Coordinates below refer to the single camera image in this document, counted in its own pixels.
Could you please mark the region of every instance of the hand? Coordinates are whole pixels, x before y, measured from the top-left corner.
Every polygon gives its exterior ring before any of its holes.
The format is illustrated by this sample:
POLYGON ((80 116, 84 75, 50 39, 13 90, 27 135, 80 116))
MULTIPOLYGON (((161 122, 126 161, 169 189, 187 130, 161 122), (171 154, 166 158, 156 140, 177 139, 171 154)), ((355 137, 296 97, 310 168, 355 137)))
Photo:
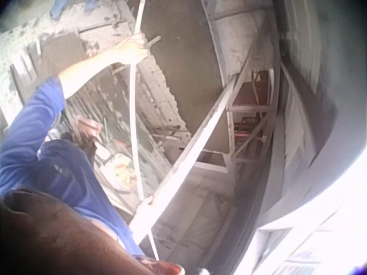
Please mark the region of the hand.
POLYGON ((118 62, 128 65, 139 63, 148 56, 148 50, 144 46, 141 34, 125 38, 112 50, 118 62))

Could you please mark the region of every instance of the blue jeans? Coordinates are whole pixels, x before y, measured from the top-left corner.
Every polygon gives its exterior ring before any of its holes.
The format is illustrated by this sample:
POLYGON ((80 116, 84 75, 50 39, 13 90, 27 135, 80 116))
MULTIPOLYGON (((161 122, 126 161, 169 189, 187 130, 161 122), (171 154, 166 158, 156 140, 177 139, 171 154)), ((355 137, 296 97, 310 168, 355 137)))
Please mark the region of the blue jeans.
MULTIPOLYGON (((68 0, 55 0, 50 15, 52 19, 58 20, 68 0)), ((85 0, 85 11, 92 11, 96 7, 97 0, 85 0)))

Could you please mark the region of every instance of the wooden plank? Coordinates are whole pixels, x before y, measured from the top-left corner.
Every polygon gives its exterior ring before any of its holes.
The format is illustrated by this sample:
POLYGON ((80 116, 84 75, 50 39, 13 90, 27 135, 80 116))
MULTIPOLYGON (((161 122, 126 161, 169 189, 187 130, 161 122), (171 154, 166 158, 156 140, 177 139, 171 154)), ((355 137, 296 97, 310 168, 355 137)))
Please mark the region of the wooden plank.
POLYGON ((212 21, 218 21, 223 18, 228 18, 228 17, 240 15, 240 14, 253 13, 254 11, 261 11, 261 10, 266 10, 269 8, 270 7, 264 7, 264 6, 253 6, 253 7, 246 6, 246 7, 242 7, 241 9, 231 9, 231 10, 222 11, 219 13, 214 13, 212 16, 209 17, 209 19, 212 21))
POLYGON ((271 114, 267 113, 263 119, 256 125, 256 127, 253 129, 253 131, 248 136, 248 139, 240 146, 240 148, 237 149, 237 151, 233 154, 233 157, 235 158, 248 144, 249 142, 260 132, 260 130, 264 127, 265 123, 269 120, 271 114))
POLYGON ((235 105, 231 106, 228 110, 228 112, 234 112, 234 113, 266 113, 271 111, 270 106, 261 106, 261 105, 235 105))
POLYGON ((226 108, 234 85, 235 79, 233 78, 154 193, 151 205, 143 205, 142 209, 140 207, 137 209, 136 215, 130 223, 130 229, 136 243, 142 241, 183 184, 226 108))

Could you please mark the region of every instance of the metal rod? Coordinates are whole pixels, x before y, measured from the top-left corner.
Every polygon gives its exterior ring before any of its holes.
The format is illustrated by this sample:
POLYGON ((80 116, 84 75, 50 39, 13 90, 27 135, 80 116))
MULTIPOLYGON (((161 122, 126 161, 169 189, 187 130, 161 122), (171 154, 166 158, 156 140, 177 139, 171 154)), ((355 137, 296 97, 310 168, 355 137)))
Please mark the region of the metal rod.
MULTIPOLYGON (((138 16, 136 17, 136 24, 134 34, 140 33, 142 25, 143 12, 145 7, 145 0, 140 0, 138 16)), ((140 173, 139 152, 138 152, 138 137, 136 135, 136 110, 135 110, 135 87, 136 87, 136 63, 130 65, 130 84, 129 84, 129 107, 130 107, 130 135, 131 135, 131 149, 132 161, 134 162, 136 187, 138 189, 139 199, 144 200, 144 190, 142 183, 142 176, 140 173)), ((154 238, 151 230, 148 232, 149 241, 153 249, 156 260, 159 260, 157 248, 154 243, 154 238)))

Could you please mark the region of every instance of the blue sleeve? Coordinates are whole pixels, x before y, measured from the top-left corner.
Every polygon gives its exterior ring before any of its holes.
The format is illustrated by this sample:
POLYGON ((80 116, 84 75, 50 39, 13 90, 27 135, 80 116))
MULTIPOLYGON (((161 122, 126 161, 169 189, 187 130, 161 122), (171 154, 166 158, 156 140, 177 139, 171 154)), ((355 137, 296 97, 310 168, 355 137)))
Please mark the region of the blue sleeve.
POLYGON ((0 195, 29 180, 30 169, 38 161, 37 151, 64 103, 60 80, 51 77, 14 119, 0 148, 0 195))

